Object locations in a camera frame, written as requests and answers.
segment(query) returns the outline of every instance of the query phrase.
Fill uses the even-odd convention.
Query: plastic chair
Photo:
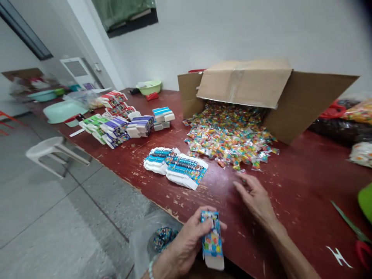
[[[63,137],[54,137],[50,139],[46,139],[39,144],[31,147],[29,150],[26,152],[26,157],[38,165],[42,166],[44,169],[50,171],[51,173],[57,175],[59,178],[63,178],[62,175],[57,173],[55,170],[51,169],[47,165],[43,164],[40,162],[40,158],[42,156],[48,156],[54,160],[56,160],[58,163],[61,164],[66,164],[67,162],[63,160],[61,157],[54,153],[63,153],[66,154],[67,156],[75,159],[76,161],[88,166],[90,164],[89,161],[85,160],[84,158],[80,157],[78,154],[75,152],[72,152],[69,150],[65,145],[64,145],[64,138]]]
[[[6,113],[4,113],[4,112],[2,112],[2,111],[0,111],[0,117],[1,117],[1,116],[5,116],[6,118],[9,118],[10,120],[13,120],[13,121],[18,122],[19,124],[21,124],[21,125],[23,125],[23,126],[26,126],[26,125],[23,124],[21,121],[18,121],[17,119],[15,119],[15,118],[13,118],[13,117],[7,115]],[[7,126],[7,127],[11,128],[11,129],[14,129],[14,127],[9,126],[8,124],[5,124],[5,123],[3,123],[3,122],[1,122],[1,121],[0,121],[0,124],[3,124],[4,126]],[[3,130],[0,130],[0,133],[4,134],[4,135],[6,135],[6,136],[9,136],[9,134],[6,133],[6,132],[4,132]]]

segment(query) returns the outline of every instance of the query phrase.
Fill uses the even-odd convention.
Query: orange snack bag
[[[341,118],[372,125],[372,99],[367,99],[348,109]]]

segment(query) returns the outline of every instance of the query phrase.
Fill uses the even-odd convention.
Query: air conditioner
[[[76,57],[60,59],[60,61],[81,88],[87,90],[103,88],[99,79],[84,58]]]

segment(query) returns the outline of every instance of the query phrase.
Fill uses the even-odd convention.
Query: red chair leg
[[[7,117],[7,118],[9,118],[9,119],[11,119],[11,120],[13,120],[13,121],[15,121],[15,122],[18,122],[19,124],[21,124],[21,125],[27,127],[26,124],[23,124],[21,121],[19,121],[19,120],[15,119],[14,117],[11,117],[11,116],[9,116],[9,115],[3,113],[2,111],[0,111],[0,115],[4,115],[5,117]]]
[[[5,124],[4,122],[1,122],[1,121],[0,121],[0,124],[3,124],[3,125],[5,125],[5,126],[7,126],[7,127],[11,128],[11,129],[14,129],[14,127],[12,127],[12,126],[9,126],[8,124]]]
[[[3,130],[0,130],[0,133],[3,133],[4,135],[9,136],[9,134],[4,132]]]

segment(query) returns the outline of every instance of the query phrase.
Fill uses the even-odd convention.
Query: cardboard
[[[18,77],[21,79],[29,80],[30,78],[39,78],[42,77],[44,74],[38,68],[31,68],[31,69],[23,69],[23,70],[15,70],[9,72],[2,72],[3,76],[13,82],[14,77]]]
[[[277,76],[268,75],[266,83],[271,83],[270,78],[276,79]],[[278,140],[291,144],[358,78],[359,76],[293,71],[280,92],[277,109],[268,111],[263,125]],[[197,97],[200,95],[200,89],[199,92],[196,89],[203,80],[204,75],[199,73],[178,76],[184,119],[204,110],[205,100]],[[281,88],[281,83],[277,81],[278,79],[275,83]],[[206,88],[214,90],[215,87],[207,84],[205,86],[204,90]],[[278,90],[275,90],[275,94],[272,95],[273,100],[277,98],[277,92]]]
[[[359,76],[293,71],[263,125],[280,141],[291,142],[302,134]]]
[[[178,76],[179,91],[181,92],[183,118],[190,118],[204,110],[205,100],[197,98],[196,89],[202,80],[203,74],[193,72]]]
[[[204,71],[197,97],[274,109],[291,72],[287,59],[220,62]]]

